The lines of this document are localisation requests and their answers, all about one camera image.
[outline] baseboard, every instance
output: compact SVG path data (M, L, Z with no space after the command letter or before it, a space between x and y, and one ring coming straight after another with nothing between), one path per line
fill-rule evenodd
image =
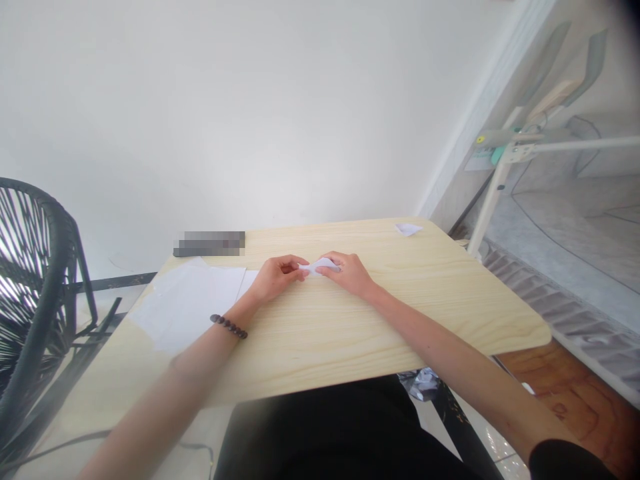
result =
M110 279L100 279L91 281L91 289L93 291L108 290L112 288L132 287L134 285L146 285L153 280L155 274L152 273L140 273L138 275L126 275L124 277L113 277ZM82 282L77 282L78 293L85 291Z

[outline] wooden floor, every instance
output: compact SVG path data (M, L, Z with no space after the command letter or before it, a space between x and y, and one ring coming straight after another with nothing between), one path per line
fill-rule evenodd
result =
M640 411L556 340L498 358L620 479L640 478Z

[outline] forearm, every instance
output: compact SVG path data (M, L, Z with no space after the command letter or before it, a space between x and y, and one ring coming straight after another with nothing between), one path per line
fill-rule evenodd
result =
M525 461L543 440L556 438L578 443L562 422L522 385L454 333L378 286L365 299Z
M245 329L259 306L245 295L224 316ZM79 478L150 477L204 406L237 342L236 335L212 325L120 420Z

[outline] wooden table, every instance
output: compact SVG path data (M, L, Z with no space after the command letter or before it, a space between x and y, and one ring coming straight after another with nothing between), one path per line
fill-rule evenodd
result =
M400 235L395 223L424 227ZM243 257L210 265L258 269L293 253L309 262L357 253L372 278L486 355L544 345L548 326L431 222L396 218L248 231ZM170 257L156 279L189 259ZM144 301L153 282L132 310ZM124 318L67 398L59 421L77 433L110 428L167 367L166 353ZM324 277L308 277L260 310L211 404L256 399L421 368L424 362L364 301ZM87 419L93 418L90 425Z

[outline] white paper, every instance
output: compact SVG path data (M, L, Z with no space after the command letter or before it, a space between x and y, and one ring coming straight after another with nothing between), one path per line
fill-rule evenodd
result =
M334 272L339 272L340 271L340 267L338 267L330 259L324 258L324 257L322 257L320 260L318 260L317 262L312 263L310 265L298 265L298 266L299 266L300 270L309 270L309 275L310 276L313 275L314 277L322 276L321 273L316 272L316 268L318 268L318 267L329 267Z
M242 283L240 284L240 291L238 292L238 297L236 298L236 301L240 300L240 297L242 297L247 292L247 290L249 290L249 287L251 286L251 284L253 283L253 281L257 276L258 276L258 270L245 271L245 276L242 278Z
M210 326L209 317L223 315L238 298L244 268L208 266L198 257L153 282L154 290L129 315L145 330L156 350L181 352ZM253 282L247 277L246 289Z
M413 225L412 223L396 223L395 229L398 230L398 232L402 233L405 237L410 237L414 233L422 230L422 227Z

